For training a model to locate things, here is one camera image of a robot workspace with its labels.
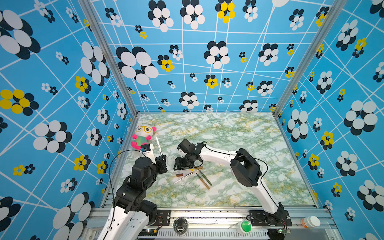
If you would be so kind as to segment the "white pen green tip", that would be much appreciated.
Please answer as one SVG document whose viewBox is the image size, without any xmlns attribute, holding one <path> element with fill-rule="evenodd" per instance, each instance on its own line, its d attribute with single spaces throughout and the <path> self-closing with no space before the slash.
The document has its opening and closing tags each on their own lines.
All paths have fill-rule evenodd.
<svg viewBox="0 0 384 240">
<path fill-rule="evenodd" d="M 158 137 L 156 137 L 156 141 L 157 141 L 157 145 L 158 145 L 158 148 L 159 148 L 159 151 L 160 151 L 160 155 L 162 156 L 163 155 L 163 151 L 161 149 L 161 145 L 160 145 L 160 141 L 159 141 Z"/>
</svg>

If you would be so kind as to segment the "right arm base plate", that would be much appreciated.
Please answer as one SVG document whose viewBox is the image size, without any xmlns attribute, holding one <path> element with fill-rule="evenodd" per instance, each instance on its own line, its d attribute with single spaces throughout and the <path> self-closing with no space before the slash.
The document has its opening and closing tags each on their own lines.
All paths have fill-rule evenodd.
<svg viewBox="0 0 384 240">
<path fill-rule="evenodd" d="M 291 227 L 292 219 L 288 211 L 278 212 L 277 216 L 269 214 L 263 210 L 249 211 L 247 221 L 250 221 L 253 227 Z"/>
</svg>

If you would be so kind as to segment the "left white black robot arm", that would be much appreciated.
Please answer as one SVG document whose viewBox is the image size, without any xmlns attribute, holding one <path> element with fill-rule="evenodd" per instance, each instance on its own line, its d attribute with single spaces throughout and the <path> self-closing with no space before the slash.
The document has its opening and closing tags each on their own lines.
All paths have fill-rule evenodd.
<svg viewBox="0 0 384 240">
<path fill-rule="evenodd" d="M 99 240 L 136 240 L 141 233 L 156 234 L 167 218 L 159 216 L 157 205 L 145 200 L 147 189 L 159 174 L 168 171 L 165 155 L 155 158 L 140 157 L 132 173 L 117 190 L 113 206 Z"/>
</svg>

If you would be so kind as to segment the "aluminium front frame rail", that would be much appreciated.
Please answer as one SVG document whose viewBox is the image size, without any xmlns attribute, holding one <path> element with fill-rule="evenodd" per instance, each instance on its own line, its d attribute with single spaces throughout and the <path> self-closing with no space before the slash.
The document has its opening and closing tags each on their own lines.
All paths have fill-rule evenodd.
<svg viewBox="0 0 384 240">
<path fill-rule="evenodd" d="M 230 229 L 236 224 L 251 216 L 253 228 L 282 229 L 288 227 L 290 230 L 303 229 L 301 220 L 316 216 L 320 220 L 320 229 L 336 229 L 336 223 L 328 209 L 320 209 L 314 206 L 288 206 L 288 212 L 276 225 L 263 222 L 262 209 L 260 207 L 214 207 L 214 208 L 158 208 L 158 215 L 162 216 L 165 223 L 162 229 L 171 228 L 174 220 L 185 218 L 190 228 Z"/>
</svg>

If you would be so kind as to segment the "green gel pen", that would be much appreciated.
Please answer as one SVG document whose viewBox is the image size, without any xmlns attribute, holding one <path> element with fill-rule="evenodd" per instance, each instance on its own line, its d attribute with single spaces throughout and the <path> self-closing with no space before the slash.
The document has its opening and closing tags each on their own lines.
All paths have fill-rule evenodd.
<svg viewBox="0 0 384 240">
<path fill-rule="evenodd" d="M 205 174 L 202 172 L 202 171 L 200 171 L 199 170 L 199 172 L 200 172 L 200 174 L 203 176 L 203 178 L 205 179 L 205 181 L 210 185 L 210 186 L 212 186 L 212 183 L 209 181 L 209 179 L 205 176 Z"/>
</svg>

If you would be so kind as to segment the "white pen brown tip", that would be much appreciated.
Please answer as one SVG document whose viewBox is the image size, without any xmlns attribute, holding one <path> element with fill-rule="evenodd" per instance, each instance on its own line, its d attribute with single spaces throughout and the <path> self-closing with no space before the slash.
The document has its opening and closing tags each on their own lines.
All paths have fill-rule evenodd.
<svg viewBox="0 0 384 240">
<path fill-rule="evenodd" d="M 187 177 L 191 176 L 193 173 L 194 173 L 194 172 L 191 172 L 191 173 L 189 173 L 189 174 L 187 174 L 187 175 L 185 175 L 185 176 L 181 177 L 181 178 L 180 178 L 180 179 L 178 179 L 176 182 L 174 182 L 174 184 L 176 184 L 176 183 L 178 183 L 178 182 L 180 182 L 180 181 L 182 181 L 182 180 L 186 179 Z"/>
</svg>

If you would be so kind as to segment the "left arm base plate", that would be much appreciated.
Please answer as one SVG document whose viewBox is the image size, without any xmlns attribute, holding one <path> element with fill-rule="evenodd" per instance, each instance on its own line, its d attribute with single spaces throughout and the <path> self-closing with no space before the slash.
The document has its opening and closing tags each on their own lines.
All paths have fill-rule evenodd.
<svg viewBox="0 0 384 240">
<path fill-rule="evenodd" d="M 170 210 L 156 210 L 149 215 L 148 226 L 169 226 L 171 220 Z"/>
</svg>

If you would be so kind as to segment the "white orange bottle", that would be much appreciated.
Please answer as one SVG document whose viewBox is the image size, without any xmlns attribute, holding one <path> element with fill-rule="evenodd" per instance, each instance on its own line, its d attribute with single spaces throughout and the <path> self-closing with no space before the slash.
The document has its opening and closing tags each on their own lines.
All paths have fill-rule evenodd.
<svg viewBox="0 0 384 240">
<path fill-rule="evenodd" d="M 321 221 L 316 216 L 309 216 L 301 219 L 301 225 L 306 229 L 317 228 L 321 225 Z"/>
</svg>

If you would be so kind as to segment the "brown gel pen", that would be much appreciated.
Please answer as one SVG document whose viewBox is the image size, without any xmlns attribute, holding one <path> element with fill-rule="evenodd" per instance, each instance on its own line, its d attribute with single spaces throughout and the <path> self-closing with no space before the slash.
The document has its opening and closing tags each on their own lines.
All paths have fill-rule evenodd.
<svg viewBox="0 0 384 240">
<path fill-rule="evenodd" d="M 208 190 L 210 190 L 209 185 L 203 180 L 203 178 L 202 178 L 198 173 L 196 173 L 196 175 L 198 176 L 199 180 L 203 183 L 203 185 L 204 185 Z"/>
</svg>

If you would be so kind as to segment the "white pink plush toy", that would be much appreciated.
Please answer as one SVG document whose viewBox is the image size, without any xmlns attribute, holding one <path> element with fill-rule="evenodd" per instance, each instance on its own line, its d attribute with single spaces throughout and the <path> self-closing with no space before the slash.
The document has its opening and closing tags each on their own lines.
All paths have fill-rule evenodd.
<svg viewBox="0 0 384 240">
<path fill-rule="evenodd" d="M 131 146 L 136 150 L 140 150 L 142 145 L 147 145 L 149 143 L 156 131 L 156 127 L 138 126 L 133 134 Z"/>
</svg>

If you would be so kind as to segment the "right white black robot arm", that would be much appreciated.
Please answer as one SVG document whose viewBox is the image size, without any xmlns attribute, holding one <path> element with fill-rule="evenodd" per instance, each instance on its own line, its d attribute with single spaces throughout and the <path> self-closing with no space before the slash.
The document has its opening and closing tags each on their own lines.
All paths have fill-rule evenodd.
<svg viewBox="0 0 384 240">
<path fill-rule="evenodd" d="M 261 203 L 266 222 L 277 224 L 282 220 L 284 206 L 271 193 L 265 185 L 264 174 L 261 171 L 260 159 L 240 148 L 237 151 L 215 149 L 205 143 L 192 144 L 183 139 L 177 146 L 180 156 L 175 159 L 174 170 L 189 170 L 196 168 L 196 161 L 201 164 L 213 162 L 230 167 L 237 181 L 250 188 Z"/>
</svg>

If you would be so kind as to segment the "green push button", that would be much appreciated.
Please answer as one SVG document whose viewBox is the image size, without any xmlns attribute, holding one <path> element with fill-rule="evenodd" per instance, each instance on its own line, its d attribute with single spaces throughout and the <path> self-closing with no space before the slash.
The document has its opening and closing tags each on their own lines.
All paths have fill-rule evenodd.
<svg viewBox="0 0 384 240">
<path fill-rule="evenodd" d="M 252 230 L 252 223 L 248 220 L 240 221 L 236 224 L 236 230 L 240 235 L 248 234 Z"/>
</svg>

